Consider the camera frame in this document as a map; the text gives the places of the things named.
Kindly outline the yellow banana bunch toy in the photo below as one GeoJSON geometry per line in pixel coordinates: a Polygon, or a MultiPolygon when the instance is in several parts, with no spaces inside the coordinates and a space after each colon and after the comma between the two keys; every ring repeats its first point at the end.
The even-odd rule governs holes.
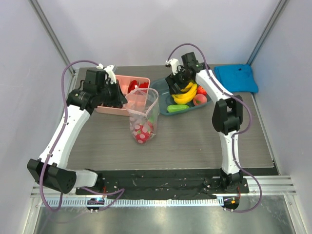
{"type": "Polygon", "coordinates": [[[197,84],[192,83],[192,86],[189,89],[189,91],[187,91],[186,93],[183,93],[183,94],[171,95],[171,97],[173,98],[173,100],[176,104],[187,104],[193,100],[196,93],[197,93],[197,84]]]}

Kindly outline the clear pink zip top bag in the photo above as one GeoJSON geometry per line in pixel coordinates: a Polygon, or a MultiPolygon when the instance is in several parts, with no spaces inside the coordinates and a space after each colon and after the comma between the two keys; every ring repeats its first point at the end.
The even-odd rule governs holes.
{"type": "Polygon", "coordinates": [[[160,113],[158,92],[155,89],[148,88],[148,92],[144,93],[140,88],[136,88],[126,95],[126,99],[128,103],[124,107],[129,113],[131,135],[133,129],[132,124],[149,117],[154,118],[157,131],[157,119],[160,113]]]}

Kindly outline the pink dragon fruit toy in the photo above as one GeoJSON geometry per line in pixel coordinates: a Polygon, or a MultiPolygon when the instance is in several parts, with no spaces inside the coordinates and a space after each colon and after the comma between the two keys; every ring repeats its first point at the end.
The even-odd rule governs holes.
{"type": "Polygon", "coordinates": [[[132,127],[132,136],[139,144],[145,144],[156,134],[156,124],[153,117],[136,121],[132,127]]]}

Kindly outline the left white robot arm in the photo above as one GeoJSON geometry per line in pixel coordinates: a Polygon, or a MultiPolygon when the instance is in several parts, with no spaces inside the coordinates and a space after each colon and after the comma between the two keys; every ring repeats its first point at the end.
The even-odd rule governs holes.
{"type": "Polygon", "coordinates": [[[87,187],[92,194],[100,194],[104,183],[90,169],[67,168],[72,147],[86,121],[100,105],[121,107],[127,103],[116,79],[115,66],[88,69],[85,79],[72,90],[66,100],[67,110],[46,149],[37,160],[30,159],[27,169],[38,185],[63,194],[73,188],[87,187]]]}

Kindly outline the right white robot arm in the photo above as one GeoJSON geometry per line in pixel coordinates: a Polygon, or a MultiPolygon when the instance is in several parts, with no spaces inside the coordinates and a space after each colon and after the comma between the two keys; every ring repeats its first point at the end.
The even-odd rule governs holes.
{"type": "Polygon", "coordinates": [[[175,58],[165,62],[171,68],[171,74],[166,78],[171,94],[177,94],[190,81],[203,87],[214,103],[212,125],[218,132],[221,149],[222,165],[220,187],[230,193],[242,183],[243,173],[238,158],[238,132],[242,124],[242,98],[227,91],[216,79],[206,63],[199,63],[193,52],[182,57],[183,64],[175,58]]]}

